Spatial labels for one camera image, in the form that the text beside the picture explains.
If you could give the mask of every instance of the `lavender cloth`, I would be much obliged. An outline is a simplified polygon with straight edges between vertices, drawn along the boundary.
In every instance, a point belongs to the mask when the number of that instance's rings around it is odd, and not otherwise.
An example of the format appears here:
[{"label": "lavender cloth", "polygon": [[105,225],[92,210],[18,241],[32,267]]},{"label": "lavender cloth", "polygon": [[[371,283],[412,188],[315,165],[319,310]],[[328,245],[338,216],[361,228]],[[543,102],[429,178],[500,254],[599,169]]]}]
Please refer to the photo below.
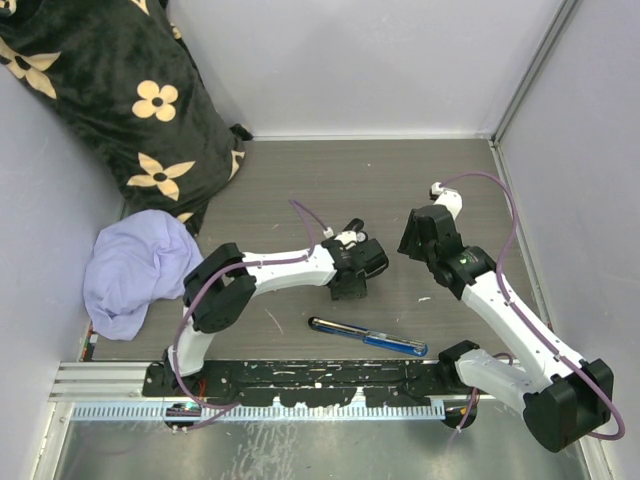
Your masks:
[{"label": "lavender cloth", "polygon": [[100,232],[84,278],[94,330],[132,340],[149,304],[184,293],[184,278],[202,255],[185,226],[168,213],[145,210]]}]

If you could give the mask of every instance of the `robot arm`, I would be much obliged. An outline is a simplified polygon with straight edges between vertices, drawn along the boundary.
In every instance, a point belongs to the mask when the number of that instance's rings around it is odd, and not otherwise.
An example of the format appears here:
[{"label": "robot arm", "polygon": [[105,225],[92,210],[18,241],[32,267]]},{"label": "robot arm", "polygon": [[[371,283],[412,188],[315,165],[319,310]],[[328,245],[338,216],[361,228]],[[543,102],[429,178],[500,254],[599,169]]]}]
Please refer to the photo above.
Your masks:
[{"label": "robot arm", "polygon": [[173,345],[167,349],[174,374],[194,375],[204,365],[205,354],[217,332],[231,325],[242,314],[249,301],[263,293],[296,286],[327,286],[333,300],[362,298],[367,295],[366,281],[382,273],[389,260],[375,239],[361,229],[364,223],[355,219],[338,235],[316,245],[305,261],[274,265],[304,257],[308,252],[256,254],[241,252],[236,244],[222,245],[185,279],[184,303],[191,305],[202,286],[216,272],[237,264],[261,264],[239,268],[220,278],[207,291],[178,343],[180,372],[173,365]]},{"label": "robot arm", "polygon": [[[478,313],[520,361],[518,367],[506,365],[466,341],[440,354],[441,378],[493,395],[517,411],[538,442],[554,452],[607,423],[610,411],[557,356],[581,366],[609,398],[613,392],[611,369],[602,360],[587,362],[564,344],[504,279],[511,296],[506,302],[495,262],[481,248],[464,246],[456,230],[455,218],[462,208],[459,194],[439,184],[431,193],[435,204],[411,212],[398,252],[426,262],[436,282]],[[514,305],[556,346],[558,355],[525,325]]]}]

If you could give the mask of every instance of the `gray wall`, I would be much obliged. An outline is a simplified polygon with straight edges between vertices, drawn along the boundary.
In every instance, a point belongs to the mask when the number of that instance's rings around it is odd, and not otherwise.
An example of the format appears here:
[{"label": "gray wall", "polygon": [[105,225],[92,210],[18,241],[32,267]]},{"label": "gray wall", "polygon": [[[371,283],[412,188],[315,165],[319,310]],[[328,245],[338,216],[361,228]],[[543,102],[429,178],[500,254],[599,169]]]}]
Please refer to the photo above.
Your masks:
[{"label": "gray wall", "polygon": [[582,2],[503,145],[558,332],[616,374],[627,436],[604,443],[638,478],[640,2]]},{"label": "gray wall", "polygon": [[84,266],[117,219],[107,172],[0,68],[0,476],[26,478],[60,361],[88,325]]},{"label": "gray wall", "polygon": [[254,133],[492,132],[560,0],[180,0],[222,116]]}]

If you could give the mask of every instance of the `brown surface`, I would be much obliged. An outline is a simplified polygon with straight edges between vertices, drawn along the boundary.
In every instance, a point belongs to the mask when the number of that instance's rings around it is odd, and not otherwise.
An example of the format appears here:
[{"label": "brown surface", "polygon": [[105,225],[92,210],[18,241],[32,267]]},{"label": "brown surface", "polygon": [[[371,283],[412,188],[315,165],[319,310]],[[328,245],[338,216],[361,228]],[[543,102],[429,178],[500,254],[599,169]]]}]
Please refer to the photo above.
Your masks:
[{"label": "brown surface", "polygon": [[[326,287],[299,287],[252,300],[238,322],[216,336],[209,358],[302,359],[390,358],[398,354],[355,340],[312,332],[311,315],[421,339],[429,358],[464,339],[489,352],[503,343],[470,309],[438,286],[426,266],[396,253],[412,208],[427,205],[429,186],[469,171],[495,172],[487,142],[481,140],[253,142],[245,167],[209,207],[198,238],[203,255],[236,242],[243,251],[272,253],[308,246],[302,222],[289,206],[295,198],[335,231],[362,218],[391,266],[369,282],[369,296],[332,302]],[[497,254],[507,238],[510,216],[498,188],[484,179],[455,184],[464,208],[458,229],[468,245]],[[321,231],[316,231],[318,239]],[[506,271],[529,305],[533,295],[517,248]],[[181,302],[152,305],[145,325],[131,342],[100,338],[98,360],[155,360],[171,342]],[[277,319],[283,333],[270,317]]]}]

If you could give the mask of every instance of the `black pillow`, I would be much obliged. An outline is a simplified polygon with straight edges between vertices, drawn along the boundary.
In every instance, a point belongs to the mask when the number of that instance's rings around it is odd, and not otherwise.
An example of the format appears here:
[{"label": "black pillow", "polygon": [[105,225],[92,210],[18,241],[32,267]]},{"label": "black pillow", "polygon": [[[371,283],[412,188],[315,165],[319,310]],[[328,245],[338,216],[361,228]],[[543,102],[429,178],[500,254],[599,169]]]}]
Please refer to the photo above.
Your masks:
[{"label": "black pillow", "polygon": [[0,63],[109,167],[136,209],[197,234],[251,135],[227,128],[167,0],[0,0]]}]

